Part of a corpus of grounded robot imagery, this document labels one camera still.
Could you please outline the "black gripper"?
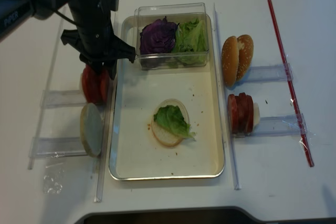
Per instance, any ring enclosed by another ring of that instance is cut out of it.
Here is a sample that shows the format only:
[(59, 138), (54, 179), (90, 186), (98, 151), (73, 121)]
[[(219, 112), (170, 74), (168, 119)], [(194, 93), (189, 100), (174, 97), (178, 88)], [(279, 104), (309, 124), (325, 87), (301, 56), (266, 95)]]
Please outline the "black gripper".
[(62, 43), (75, 48), (80, 53), (80, 61), (97, 75), (105, 68), (114, 80), (118, 60), (127, 59), (133, 63), (136, 55), (135, 48), (113, 31), (111, 12), (118, 10), (119, 0), (71, 0), (68, 5), (77, 29), (65, 29)]

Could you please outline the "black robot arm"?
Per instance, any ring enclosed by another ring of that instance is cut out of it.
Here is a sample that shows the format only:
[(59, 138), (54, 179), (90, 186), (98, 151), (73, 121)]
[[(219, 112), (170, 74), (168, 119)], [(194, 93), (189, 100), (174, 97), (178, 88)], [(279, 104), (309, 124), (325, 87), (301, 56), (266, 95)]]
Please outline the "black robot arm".
[(76, 27), (62, 32), (62, 43), (75, 48), (97, 74), (106, 68), (114, 79), (117, 61), (136, 57), (135, 48), (113, 32), (111, 12), (118, 5), (119, 0), (1, 0), (1, 40), (30, 17), (45, 20), (57, 14)]

